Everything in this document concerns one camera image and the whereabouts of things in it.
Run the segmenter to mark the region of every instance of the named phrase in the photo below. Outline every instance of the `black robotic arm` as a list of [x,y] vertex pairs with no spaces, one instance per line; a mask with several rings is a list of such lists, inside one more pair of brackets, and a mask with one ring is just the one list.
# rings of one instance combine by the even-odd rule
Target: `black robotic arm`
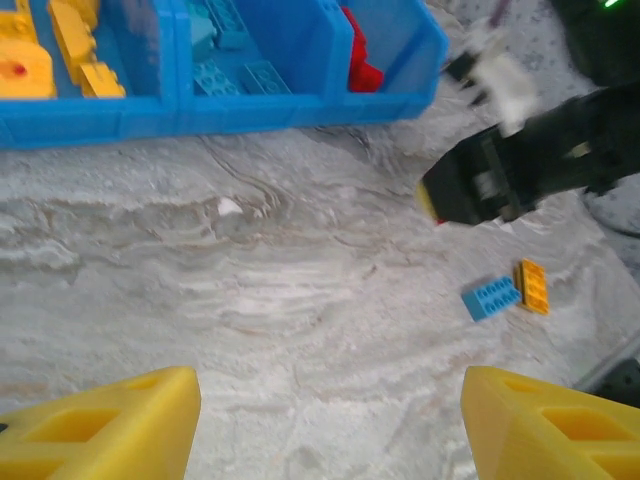
[[530,118],[462,140],[422,178],[418,196],[438,221],[512,221],[544,197],[597,194],[640,172],[640,0],[550,0],[576,68],[604,87]]

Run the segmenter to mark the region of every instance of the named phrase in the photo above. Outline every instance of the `yellow lego brick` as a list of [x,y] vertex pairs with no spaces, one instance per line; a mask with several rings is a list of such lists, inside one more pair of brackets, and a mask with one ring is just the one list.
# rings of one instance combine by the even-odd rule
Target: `yellow lego brick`
[[78,11],[82,21],[93,31],[98,26],[100,0],[59,0]]
[[53,62],[49,52],[30,41],[0,39],[0,99],[47,99],[55,96]]
[[38,43],[31,12],[0,12],[0,40],[14,39]]
[[126,96],[124,87],[118,83],[117,75],[105,63],[85,63],[80,70],[82,74],[80,88],[83,96],[98,98]]
[[2,480],[182,480],[200,414],[172,367],[0,415]]
[[16,0],[16,12],[31,16],[29,0]]
[[522,294],[521,307],[541,315],[549,314],[549,296],[544,268],[524,259],[514,271],[514,283]]
[[95,60],[96,40],[80,13],[68,3],[51,0],[47,5],[53,33],[74,85],[80,84],[80,66]]
[[493,367],[461,406],[479,480],[640,479],[640,409]]

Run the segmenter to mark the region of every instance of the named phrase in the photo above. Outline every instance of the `blue plastic bin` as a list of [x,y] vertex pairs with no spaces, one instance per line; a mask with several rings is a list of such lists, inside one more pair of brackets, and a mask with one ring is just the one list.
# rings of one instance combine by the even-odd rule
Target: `blue plastic bin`
[[[84,99],[69,82],[46,1],[32,0],[32,11],[59,98],[0,102],[1,147],[413,118],[433,101],[447,50],[422,0],[103,0],[98,59],[128,96]],[[198,19],[191,35],[194,6],[215,31],[208,58],[209,22]],[[368,39],[367,61],[385,73],[378,93],[347,89],[354,34],[341,6]]]

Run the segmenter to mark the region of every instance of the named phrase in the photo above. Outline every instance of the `blue lego brick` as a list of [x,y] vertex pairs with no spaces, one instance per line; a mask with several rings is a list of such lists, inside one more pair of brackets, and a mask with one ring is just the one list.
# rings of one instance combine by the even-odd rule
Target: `blue lego brick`
[[193,55],[193,62],[204,62],[213,53],[213,39],[216,37],[217,30],[208,17],[202,17],[197,12],[189,13],[191,19],[191,53]]
[[198,87],[206,95],[240,95],[238,87],[229,81],[213,60],[194,65],[193,77]]
[[244,88],[253,94],[278,95],[291,93],[287,84],[270,62],[248,63],[240,67],[238,77]]
[[206,0],[206,4],[218,31],[216,46],[221,50],[242,50],[249,40],[249,32],[233,0]]
[[498,278],[462,294],[462,301],[475,322],[497,315],[521,300],[520,292],[509,277]]

